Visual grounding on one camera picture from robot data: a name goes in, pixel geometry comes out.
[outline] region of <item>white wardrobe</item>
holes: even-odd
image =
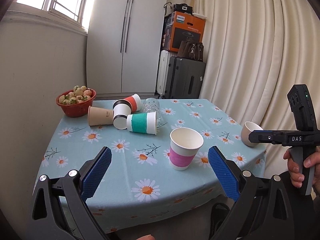
[[[95,0],[87,85],[98,96],[153,94],[166,0]]]

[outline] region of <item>curtain fold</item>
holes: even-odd
[[[320,21],[307,0],[189,1],[208,17],[200,98],[241,125],[294,130],[286,95],[293,84],[306,84],[320,118]],[[267,145],[266,177],[286,170],[284,151]]]

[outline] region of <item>silver bolt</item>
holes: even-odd
[[[72,170],[72,171],[69,171],[69,176],[70,177],[74,177],[74,176],[76,176],[77,175],[77,171],[76,170]]]
[[[46,176],[46,175],[41,175],[40,178],[39,178],[40,181],[44,181],[44,180],[46,180],[46,179],[47,179],[47,176]]]
[[[278,175],[274,175],[274,176],[273,176],[273,179],[274,179],[275,181],[281,181],[281,178],[280,178]]]
[[[245,177],[250,177],[251,176],[251,172],[250,171],[243,171],[242,174]]]

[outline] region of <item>person's hand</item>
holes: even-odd
[[[291,158],[289,150],[285,152],[283,158],[285,160],[288,160],[287,164],[292,185],[294,185],[297,188],[300,188],[302,186],[302,182],[304,181],[304,175],[299,173],[298,164],[295,163]],[[303,162],[303,166],[305,168],[315,166],[315,174],[312,185],[315,186],[317,192],[320,192],[320,148],[318,146],[316,147],[316,152],[305,159],[305,161]]]
[[[156,240],[156,239],[152,235],[147,235],[147,236],[140,237],[137,240]]]

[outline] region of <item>table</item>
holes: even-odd
[[[112,109],[114,100],[94,101],[93,106]],[[86,203],[105,233],[166,219],[194,209],[223,190],[208,163],[208,149],[217,145],[227,159],[263,177],[265,147],[244,145],[241,126],[206,99],[161,99],[162,126],[157,135],[118,130],[112,125],[89,127],[87,115],[64,116],[60,121],[38,172],[38,178],[63,177],[93,159],[103,146],[112,150],[112,162],[92,198]],[[170,132],[189,127],[204,137],[185,171],[169,166]],[[67,220],[71,219],[61,199]]]

